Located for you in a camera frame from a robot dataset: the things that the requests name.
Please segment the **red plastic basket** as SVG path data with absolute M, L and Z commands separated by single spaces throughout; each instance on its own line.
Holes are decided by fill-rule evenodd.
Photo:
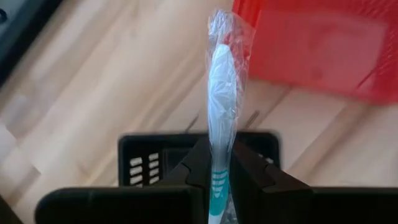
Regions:
M 249 76 L 398 103 L 398 0 L 234 0 L 255 30 Z

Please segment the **black aluminium table frame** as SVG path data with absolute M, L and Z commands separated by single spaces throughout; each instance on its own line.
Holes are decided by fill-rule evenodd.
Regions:
M 0 88 L 63 0 L 0 0 Z

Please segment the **clear teal white toothbrush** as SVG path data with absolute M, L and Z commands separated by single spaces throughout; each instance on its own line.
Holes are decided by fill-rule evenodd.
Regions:
M 211 184 L 208 224 L 221 224 L 229 202 L 229 167 L 255 30 L 237 14 L 219 9 L 208 23 L 208 137 Z

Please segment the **black plastic basket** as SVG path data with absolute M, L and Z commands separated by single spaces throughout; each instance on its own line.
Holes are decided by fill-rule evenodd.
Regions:
M 118 185 L 145 186 L 167 176 L 206 132 L 132 133 L 118 141 Z M 269 131 L 240 131 L 236 140 L 280 168 L 279 138 Z

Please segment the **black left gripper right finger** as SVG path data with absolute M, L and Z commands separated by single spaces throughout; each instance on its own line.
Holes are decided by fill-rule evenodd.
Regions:
M 240 142 L 230 184 L 239 224 L 398 224 L 398 188 L 311 187 Z

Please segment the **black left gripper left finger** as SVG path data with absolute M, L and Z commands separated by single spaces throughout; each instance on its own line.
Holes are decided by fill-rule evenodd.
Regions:
M 69 187 L 36 206 L 36 224 L 207 224 L 210 146 L 199 140 L 186 157 L 152 185 Z

